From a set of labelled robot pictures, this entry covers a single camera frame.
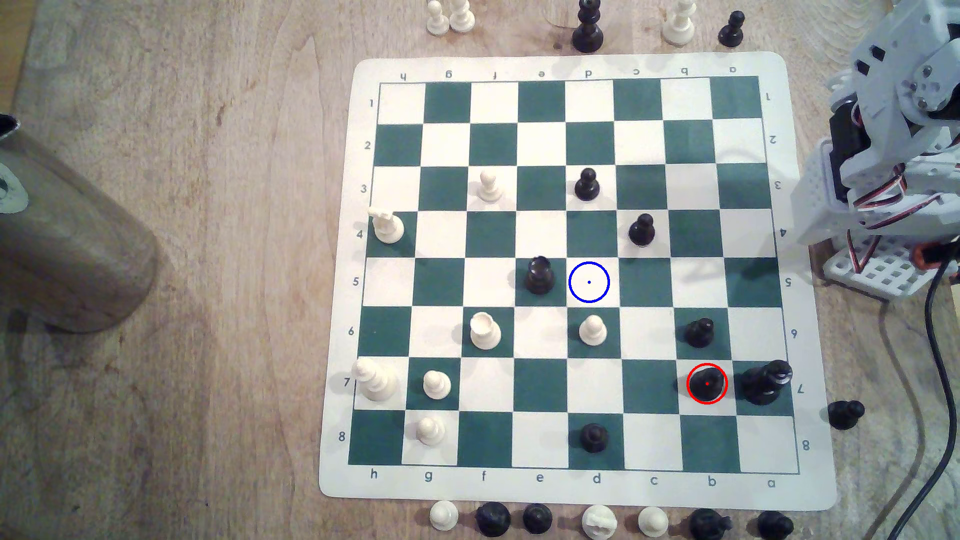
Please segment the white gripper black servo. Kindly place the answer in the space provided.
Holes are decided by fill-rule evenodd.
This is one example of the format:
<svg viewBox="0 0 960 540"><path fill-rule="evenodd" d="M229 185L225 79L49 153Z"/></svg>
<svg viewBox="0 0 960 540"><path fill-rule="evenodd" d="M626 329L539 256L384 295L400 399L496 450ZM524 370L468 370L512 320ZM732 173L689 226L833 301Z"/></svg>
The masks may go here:
<svg viewBox="0 0 960 540"><path fill-rule="evenodd" d="M830 78L826 87L831 91L832 117L829 120L832 149L829 152L829 166L832 178L834 200L837 204L848 203L850 188L845 184L852 180L857 198L863 197L876 187L876 171L870 168L858 169L844 176L842 166L851 158L866 151L871 146L870 136L864 128L859 115L858 92L868 77L868 71L840 71Z"/></svg>

